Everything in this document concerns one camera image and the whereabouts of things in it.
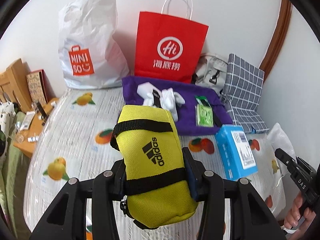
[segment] black strap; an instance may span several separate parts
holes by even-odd
[[[216,115],[216,113],[214,112],[213,109],[212,109],[212,116],[213,116],[213,122],[216,124],[216,126],[221,127],[222,122],[221,122],[220,118]]]
[[[161,107],[161,103],[160,103],[160,95],[159,95],[159,93],[156,90],[153,89],[152,94],[153,94],[153,105],[158,107],[158,108],[162,108]]]
[[[142,230],[145,230],[145,229],[148,229],[148,230],[156,230],[158,229],[159,227],[156,227],[156,228],[148,228],[146,225],[142,224],[141,222],[139,222],[138,220],[134,220],[133,221],[135,223],[135,225],[138,227],[138,228],[141,228]]]
[[[176,168],[159,175],[141,179],[129,179],[125,182],[127,196],[138,195],[158,188],[163,188],[179,181],[186,180],[186,169]]]
[[[172,127],[169,122],[158,122],[149,119],[135,119],[124,122],[119,122],[113,128],[110,145],[112,148],[119,151],[119,146],[116,141],[116,135],[130,130],[147,130],[152,132],[172,132]]]

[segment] metal screw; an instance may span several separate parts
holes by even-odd
[[[246,178],[241,178],[240,183],[243,185],[247,185],[249,183],[249,181]]]
[[[103,173],[103,176],[105,176],[105,177],[110,177],[110,176],[112,176],[112,171],[105,171],[105,172]]]
[[[212,177],[214,173],[213,173],[213,171],[205,171],[204,174],[207,177]]]
[[[77,179],[76,178],[71,178],[71,179],[68,180],[68,182],[69,182],[70,185],[73,185],[73,184],[75,184],[77,182]]]

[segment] human hand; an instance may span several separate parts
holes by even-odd
[[[286,218],[284,219],[284,226],[288,229],[291,229],[292,227],[296,227],[298,225],[298,221],[301,217],[299,208],[303,204],[303,197],[301,194],[301,191],[298,193],[297,197],[294,199],[292,208],[289,210]],[[301,224],[299,229],[292,234],[292,236],[289,238],[289,240],[297,240],[300,239],[304,233],[309,228],[310,224],[313,222],[313,219],[316,217],[316,214],[310,210],[310,208],[307,208],[303,214],[305,221]]]

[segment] book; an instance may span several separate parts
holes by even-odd
[[[42,106],[48,103],[44,82],[44,70],[32,71],[27,75],[28,88],[33,102],[39,100]]]

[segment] white rope handle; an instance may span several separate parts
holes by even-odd
[[[163,14],[164,6],[165,6],[165,4],[167,3],[167,1],[168,1],[168,0],[165,0],[165,1],[164,1],[164,4],[163,4],[163,6],[162,6],[162,10],[161,10],[161,14]],[[189,11],[189,2],[188,2],[188,0],[187,0],[187,6],[188,6],[188,8],[187,8],[187,13],[186,13],[186,18],[187,18],[187,16],[188,16],[188,11]],[[192,12],[193,12],[193,1],[191,0],[191,13],[190,13],[189,20],[191,20]]]

